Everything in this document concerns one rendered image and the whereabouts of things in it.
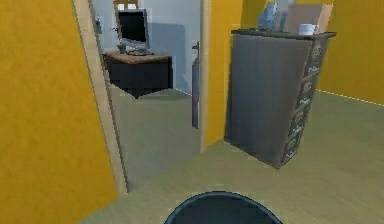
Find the dark wooden desk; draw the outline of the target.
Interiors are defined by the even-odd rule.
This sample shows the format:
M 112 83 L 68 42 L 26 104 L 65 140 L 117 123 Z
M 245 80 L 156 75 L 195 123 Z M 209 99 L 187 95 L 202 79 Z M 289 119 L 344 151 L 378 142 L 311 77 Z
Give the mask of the dark wooden desk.
M 135 98 L 173 88 L 172 57 L 133 56 L 118 51 L 103 54 L 109 80 Z

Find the grey chest of drawers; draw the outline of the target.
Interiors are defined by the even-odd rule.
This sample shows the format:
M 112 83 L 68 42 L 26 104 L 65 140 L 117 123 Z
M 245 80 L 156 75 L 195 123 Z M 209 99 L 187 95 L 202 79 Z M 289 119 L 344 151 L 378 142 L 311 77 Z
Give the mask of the grey chest of drawers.
M 278 169 L 297 152 L 334 32 L 231 32 L 224 139 Z

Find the grey keyboard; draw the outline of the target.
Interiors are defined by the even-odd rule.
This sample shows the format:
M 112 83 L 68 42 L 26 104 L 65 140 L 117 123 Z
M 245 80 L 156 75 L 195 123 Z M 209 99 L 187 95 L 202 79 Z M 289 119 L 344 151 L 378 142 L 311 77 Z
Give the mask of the grey keyboard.
M 131 49 L 126 51 L 127 55 L 133 55 L 133 56 L 147 56 L 147 55 L 154 55 L 153 52 L 147 50 L 147 49 Z

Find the blue room door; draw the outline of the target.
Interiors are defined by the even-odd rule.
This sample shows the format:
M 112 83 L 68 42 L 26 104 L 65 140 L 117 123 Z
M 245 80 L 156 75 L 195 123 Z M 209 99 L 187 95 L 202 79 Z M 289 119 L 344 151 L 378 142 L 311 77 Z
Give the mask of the blue room door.
M 192 64 L 192 126 L 199 128 L 199 50 Z

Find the dark round bin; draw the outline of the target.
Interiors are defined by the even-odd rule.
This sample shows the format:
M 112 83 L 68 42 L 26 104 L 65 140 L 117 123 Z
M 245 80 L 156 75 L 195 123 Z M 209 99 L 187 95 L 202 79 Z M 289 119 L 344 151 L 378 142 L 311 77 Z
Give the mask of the dark round bin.
M 244 195 L 211 191 L 178 205 L 164 224 L 283 224 L 268 208 Z

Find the white cup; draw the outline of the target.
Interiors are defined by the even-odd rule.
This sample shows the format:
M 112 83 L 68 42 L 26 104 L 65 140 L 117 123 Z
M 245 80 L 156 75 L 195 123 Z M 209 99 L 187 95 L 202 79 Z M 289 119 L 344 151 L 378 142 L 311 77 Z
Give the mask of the white cup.
M 300 24 L 298 34 L 303 36 L 314 35 L 319 26 L 316 24 Z

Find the black computer monitor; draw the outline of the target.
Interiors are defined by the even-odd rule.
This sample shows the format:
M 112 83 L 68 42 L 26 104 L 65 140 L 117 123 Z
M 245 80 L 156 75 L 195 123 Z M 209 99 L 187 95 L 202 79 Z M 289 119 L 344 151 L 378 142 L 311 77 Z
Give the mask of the black computer monitor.
M 145 9 L 127 9 L 118 12 L 118 24 L 121 40 L 134 47 L 149 47 L 147 11 Z

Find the brown cardboard box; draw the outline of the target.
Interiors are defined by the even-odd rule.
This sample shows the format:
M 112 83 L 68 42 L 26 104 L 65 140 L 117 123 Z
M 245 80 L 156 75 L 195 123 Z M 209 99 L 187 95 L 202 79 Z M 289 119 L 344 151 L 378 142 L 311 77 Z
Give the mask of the brown cardboard box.
M 318 25 L 316 34 L 325 33 L 333 6 L 329 4 L 294 4 L 288 7 L 284 32 L 298 33 L 301 24 Z

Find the blue glass vase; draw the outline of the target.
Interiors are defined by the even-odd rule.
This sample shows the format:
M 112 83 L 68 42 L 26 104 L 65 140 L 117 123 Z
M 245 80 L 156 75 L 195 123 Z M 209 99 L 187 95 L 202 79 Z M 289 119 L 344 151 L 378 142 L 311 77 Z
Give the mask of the blue glass vase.
M 258 17 L 258 28 L 264 31 L 273 31 L 278 13 L 278 3 L 268 2 Z

